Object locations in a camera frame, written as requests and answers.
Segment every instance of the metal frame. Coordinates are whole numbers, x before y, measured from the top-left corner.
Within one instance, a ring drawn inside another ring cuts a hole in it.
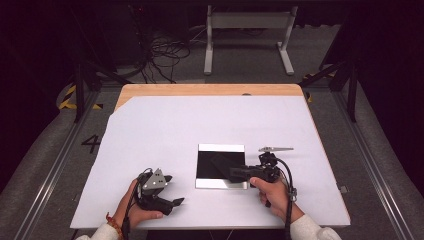
[[[84,122],[88,116],[88,112],[91,111],[92,106],[97,99],[97,96],[98,92],[90,92],[85,105],[85,111],[79,119],[80,121],[76,122],[72,126],[68,136],[66,137],[65,143],[62,146],[62,149],[60,150],[55,162],[53,163],[52,168],[50,169],[49,174],[44,180],[43,185],[40,187],[40,190],[38,191],[31,208],[25,216],[25,219],[22,222],[21,226],[19,227],[19,230],[14,237],[15,240],[30,238],[32,231],[34,230],[41,214],[44,211],[44,208],[46,207],[47,202],[50,199],[51,194],[53,193],[53,190],[59,180],[61,173],[69,160],[70,152],[74,145],[74,142],[79,132],[81,131],[82,126],[84,125]]]
[[[208,6],[207,13],[207,45],[205,56],[204,74],[212,74],[213,58],[213,28],[283,28],[285,29],[284,40],[277,42],[284,68],[287,75],[293,75],[294,70],[287,54],[287,44],[296,18],[297,7],[292,7],[290,12],[212,12],[212,6]]]
[[[361,130],[359,129],[356,123],[351,121],[349,112],[346,111],[345,106],[347,103],[343,97],[343,94],[341,92],[334,92],[333,97],[336,101],[337,106],[339,107],[340,112],[342,113],[345,119],[345,122],[348,124],[349,129],[356,140],[356,144],[363,156],[361,158],[362,163],[364,164],[364,167],[367,170],[368,176],[370,176],[370,179],[381,200],[381,203],[384,209],[386,210],[386,213],[390,219],[390,222],[393,225],[394,230],[396,231],[398,239],[415,239],[412,235],[411,230],[408,227],[408,224],[403,218],[399,207],[396,204],[390,186],[383,178],[383,175],[374,160],[371,150],[368,148],[368,145],[364,139],[364,136],[362,135]]]

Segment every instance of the number 4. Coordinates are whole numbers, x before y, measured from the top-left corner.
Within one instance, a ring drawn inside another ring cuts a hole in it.
[[[93,153],[94,152],[94,148],[96,147],[96,145],[100,145],[100,143],[101,143],[101,142],[97,142],[97,139],[99,139],[99,136],[97,136],[96,134],[94,134],[89,139],[87,139],[84,142],[82,142],[81,145],[89,145],[89,146],[91,145],[90,153]]]

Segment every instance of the hand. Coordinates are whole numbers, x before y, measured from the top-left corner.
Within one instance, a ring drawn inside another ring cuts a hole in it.
[[[250,183],[259,189],[261,202],[265,205],[269,201],[271,203],[271,212],[285,221],[289,202],[287,186],[282,181],[269,183],[257,177],[250,178]],[[296,221],[303,215],[302,210],[293,203],[291,222]]]
[[[132,194],[133,189],[136,186],[136,184],[137,184],[137,180],[133,180],[131,182],[131,185],[128,188],[128,191],[122,197],[121,201],[119,202],[118,208],[116,209],[116,212],[113,215],[113,219],[115,219],[115,221],[116,221],[116,223],[118,224],[119,227],[122,226],[122,222],[124,221],[128,201],[131,198],[131,194]],[[137,204],[134,204],[134,206],[132,206],[130,208],[130,211],[128,212],[128,217],[129,217],[129,220],[130,220],[130,227],[131,227],[131,229],[133,229],[138,224],[140,224],[142,221],[162,218],[163,214],[160,211],[143,210]]]

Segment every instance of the white sleeve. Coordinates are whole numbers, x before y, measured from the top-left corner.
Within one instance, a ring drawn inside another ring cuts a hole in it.
[[[290,225],[293,240],[341,240],[332,228],[321,228],[308,215],[303,215]]]
[[[97,229],[91,238],[84,235],[75,240],[117,240],[118,237],[116,229],[111,227],[109,224],[104,223]]]

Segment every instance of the gray floor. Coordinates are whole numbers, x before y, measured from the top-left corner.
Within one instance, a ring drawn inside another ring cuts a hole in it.
[[[199,42],[191,48],[190,56],[182,59],[174,68],[173,76],[178,83],[296,83],[305,74],[317,72],[337,30],[337,26],[293,30],[288,52],[295,70],[294,76],[285,74],[275,46],[276,38],[281,34],[270,30],[257,37],[240,32],[217,35],[211,76],[203,75],[205,44]],[[164,70],[164,74],[169,73],[169,69]],[[158,82],[166,82],[159,74],[154,73],[154,76]],[[144,81],[140,75],[131,80]],[[321,81],[305,91],[312,95],[309,107],[336,180],[349,190],[343,194],[343,198],[352,225],[336,231],[342,239],[424,239],[424,200],[405,175],[362,90],[358,90],[358,121],[351,124],[339,104],[340,96],[345,98],[345,94],[332,93],[325,84],[325,80]],[[113,112],[119,96],[119,87],[112,83],[106,85],[108,87],[104,87],[99,94],[92,95],[94,101],[103,104],[104,108],[91,110],[80,125],[74,144],[66,154],[66,165],[56,172],[60,177],[47,191],[48,201],[39,208],[39,215],[33,220],[28,234],[23,235],[27,228],[21,231],[19,228],[27,213],[34,209],[32,203],[43,189],[43,183],[58,156],[63,155],[62,146],[67,142],[69,133],[75,130],[75,110],[61,110],[60,115],[34,142],[0,196],[0,239],[13,239],[15,236],[18,239],[22,236],[27,239],[72,238],[74,230],[69,225],[98,150],[96,147],[90,153],[90,146],[81,143],[93,135],[101,139],[108,116]],[[375,168],[370,171],[367,167],[364,150],[352,129],[360,130],[377,173],[381,173],[383,183],[388,188],[381,190],[381,184],[374,180]],[[387,196],[392,197],[397,205],[385,204],[384,197]],[[402,216],[392,218],[390,208]],[[397,220],[405,222],[410,232],[404,227],[400,227],[402,231],[397,230]],[[77,236],[92,233],[93,230],[80,230]],[[137,231],[131,239],[144,239],[145,234]]]

